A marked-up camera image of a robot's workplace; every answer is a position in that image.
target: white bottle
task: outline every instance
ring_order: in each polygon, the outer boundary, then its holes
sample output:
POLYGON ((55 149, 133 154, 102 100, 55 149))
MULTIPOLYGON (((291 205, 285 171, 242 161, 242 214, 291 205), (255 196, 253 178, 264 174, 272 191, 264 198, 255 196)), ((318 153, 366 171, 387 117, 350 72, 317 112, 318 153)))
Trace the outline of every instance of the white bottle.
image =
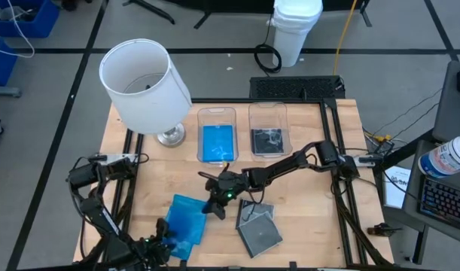
POLYGON ((460 136, 422 155, 419 169, 423 174, 435 178, 460 172, 460 136))

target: silver lamp base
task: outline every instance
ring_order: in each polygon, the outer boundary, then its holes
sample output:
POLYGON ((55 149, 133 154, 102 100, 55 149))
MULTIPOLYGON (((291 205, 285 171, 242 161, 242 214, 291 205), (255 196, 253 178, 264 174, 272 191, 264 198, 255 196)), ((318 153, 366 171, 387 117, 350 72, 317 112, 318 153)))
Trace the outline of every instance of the silver lamp base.
POLYGON ((179 123, 167 132, 163 132, 156 135, 157 140, 164 146, 169 148, 178 147, 183 143, 184 138, 186 138, 186 132, 184 131, 183 124, 179 123))

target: wooden tabletop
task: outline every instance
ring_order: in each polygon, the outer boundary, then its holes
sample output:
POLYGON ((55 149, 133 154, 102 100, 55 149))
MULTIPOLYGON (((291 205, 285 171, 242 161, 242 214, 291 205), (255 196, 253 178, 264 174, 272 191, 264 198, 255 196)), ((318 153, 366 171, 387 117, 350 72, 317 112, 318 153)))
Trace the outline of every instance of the wooden tabletop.
MULTIPOLYGON (((198 171, 218 175, 221 169, 209 168, 196 158, 197 153, 197 112, 201 108, 232 107, 236 110, 239 157, 230 167, 231 171, 254 166, 268 166, 271 163, 255 162, 251 158, 248 125, 248 104, 194 104, 183 121, 186 139, 177 148, 165 148, 152 135, 145 136, 143 153, 150 157, 149 163, 139 167, 133 213, 129 234, 138 239, 155 234, 156 220, 165 217, 175 193, 206 201, 209 197, 204 189, 206 180, 198 176, 198 171)), ((287 104, 288 125, 293 150, 324 139, 321 115, 318 105, 287 104)), ((361 121, 355 100, 338 100, 340 125, 347 148, 366 148, 361 121)), ((334 137, 331 112, 328 118, 334 137)), ((101 153, 116 154, 123 148, 126 127, 121 122, 116 109, 111 107, 102 140, 101 153)), ((136 145, 133 138, 132 152, 136 145)), ((349 154, 364 154, 363 151, 348 151, 349 154)), ((359 169, 361 177, 373 180, 370 169, 359 169)), ((226 207, 224 221, 215 215, 208 215, 206 229, 200 245, 191 252, 188 266, 273 266, 286 267, 296 261, 300 267, 339 267, 345 260, 337 220, 337 210, 330 192, 331 174, 312 170, 298 170, 283 176, 266 189, 264 202, 275 206, 275 224, 283 242, 275 248, 251 259, 235 230, 239 200, 226 207)), ((383 222, 382 209, 376 188, 363 181, 353 182, 361 227, 373 227, 383 222)), ((104 201, 108 209, 114 197, 115 183, 105 190, 104 201)), ((248 199, 246 193, 241 198, 248 199)), ((389 261, 393 262, 388 238, 369 236, 370 241, 389 261)), ((99 234, 91 226, 86 227, 84 247, 86 253, 97 243, 99 234)), ((358 263, 355 237, 350 234, 352 256, 358 263)), ((76 246, 75 260, 81 259, 76 246)), ((172 257, 170 266, 177 266, 179 259, 172 257)))

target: black metal frame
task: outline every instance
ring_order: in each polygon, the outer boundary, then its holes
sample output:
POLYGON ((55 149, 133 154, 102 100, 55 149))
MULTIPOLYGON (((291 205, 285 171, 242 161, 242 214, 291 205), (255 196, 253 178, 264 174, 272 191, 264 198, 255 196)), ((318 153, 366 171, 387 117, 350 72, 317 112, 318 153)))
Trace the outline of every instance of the black metal frame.
MULTIPOLYGON (((334 129, 335 129, 335 135, 336 135, 336 140, 337 144, 340 149, 340 153, 344 154, 345 153, 345 147, 343 143, 343 134, 340 126, 340 119, 338 115, 338 110, 337 110, 337 102, 335 99, 306 99, 306 100, 299 100, 299 99, 255 99, 255 98, 244 98, 244 99, 192 99, 193 103, 252 103, 252 102, 271 102, 271 101, 279 101, 279 102, 286 102, 286 103, 294 103, 294 104, 315 104, 320 107, 320 113, 321 113, 321 122, 323 126, 323 132, 324 132, 324 137, 327 140, 331 140, 331 128, 328 122, 327 118, 327 108, 330 109, 330 112, 332 114, 333 122, 334 122, 334 129)), ((133 132, 130 130, 127 130, 126 132, 126 138, 125 142, 123 145, 123 152, 129 153, 130 150, 130 145, 133 137, 133 132)), ((142 151, 142 142, 143 142, 144 136, 141 134, 138 134, 137 141, 136 141, 136 153, 140 154, 142 151)), ((332 181, 337 181, 338 179, 337 173, 332 172, 332 181)), ((133 178, 129 180, 129 188, 126 196, 126 201, 129 200, 129 207, 131 208, 132 203, 133 203, 133 196, 136 188, 136 180, 137 178, 133 178)), ((353 192, 353 187, 352 183, 348 182, 345 183, 346 189, 347 189, 347 200, 349 201, 349 207, 352 213, 352 217, 355 219, 355 221, 359 223, 358 219, 358 211, 357 211, 357 206, 356 206, 356 201, 355 201, 355 195, 353 192)), ((123 181, 118 181, 116 184, 116 190, 114 192, 114 202, 111 210, 111 214, 114 216, 117 214, 117 206, 120 205, 121 203, 121 195, 123 191, 123 181)), ((339 194, 341 193, 340 186, 335 187, 335 193, 339 194)), ((130 216, 131 212, 128 212, 128 215, 125 217, 122 225, 121 225, 121 230, 124 232, 128 232, 129 229, 129 222, 130 222, 130 216)), ((342 247, 343 247, 343 253, 345 257, 345 262, 347 267, 357 267, 360 269, 373 269, 372 266, 368 266, 367 263, 367 255, 365 253, 365 249, 363 245, 358 241, 358 239, 355 239, 357 242, 357 248, 358 248, 358 256, 360 263, 353 263, 352 259, 352 249, 350 246, 350 241, 349 241, 349 233, 347 230, 347 224, 345 222, 345 219, 342 217, 340 213, 338 213, 338 221, 339 221, 339 226, 340 226, 340 234, 342 237, 342 247)), ((111 248, 109 247, 105 254, 103 259, 108 260, 111 259, 111 250, 112 249, 117 249, 117 248, 111 248)), ((304 269, 304 270, 310 270, 309 268, 297 268, 297 263, 295 262, 289 262, 289 267, 290 270, 297 270, 297 269, 304 269)), ((71 266, 50 266, 50 267, 43 267, 43 268, 37 268, 37 270, 82 270, 84 269, 81 266, 77 265, 71 265, 71 266)), ((182 260, 180 262, 180 266, 178 267, 171 267, 170 270, 186 270, 186 269, 191 269, 191 270, 227 270, 229 267, 227 266, 222 266, 222 267, 187 267, 186 266, 186 261, 182 260)), ((244 270, 261 270, 261 268, 242 268, 244 270)), ((265 268, 265 270, 288 270, 288 268, 265 268)))

